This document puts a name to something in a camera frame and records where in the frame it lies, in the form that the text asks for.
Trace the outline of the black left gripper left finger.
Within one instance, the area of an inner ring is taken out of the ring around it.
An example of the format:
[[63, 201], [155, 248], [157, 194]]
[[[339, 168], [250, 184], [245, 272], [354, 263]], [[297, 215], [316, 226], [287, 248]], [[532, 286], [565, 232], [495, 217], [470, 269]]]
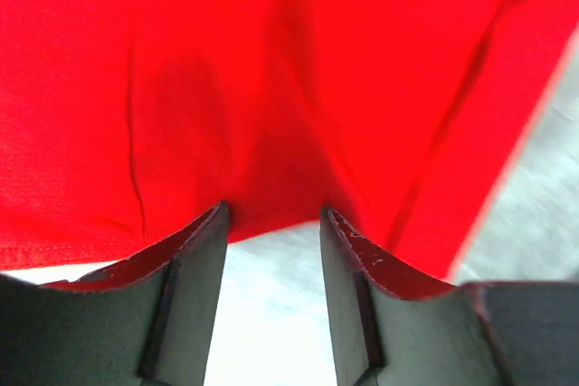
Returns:
[[228, 206], [75, 282], [1, 279], [4, 385], [201, 385]]

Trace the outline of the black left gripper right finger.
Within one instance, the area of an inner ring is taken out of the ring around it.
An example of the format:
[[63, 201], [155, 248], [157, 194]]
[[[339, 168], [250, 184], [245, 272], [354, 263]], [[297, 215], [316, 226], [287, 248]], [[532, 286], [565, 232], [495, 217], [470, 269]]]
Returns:
[[575, 385], [578, 286], [432, 278], [325, 209], [320, 249], [340, 385]]

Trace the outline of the red t-shirt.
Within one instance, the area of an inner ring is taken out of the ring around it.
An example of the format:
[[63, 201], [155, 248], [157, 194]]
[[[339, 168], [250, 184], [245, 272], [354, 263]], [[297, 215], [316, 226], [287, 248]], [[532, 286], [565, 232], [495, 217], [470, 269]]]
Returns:
[[1, 267], [113, 261], [219, 201], [231, 241], [330, 205], [437, 278], [578, 0], [1, 0]]

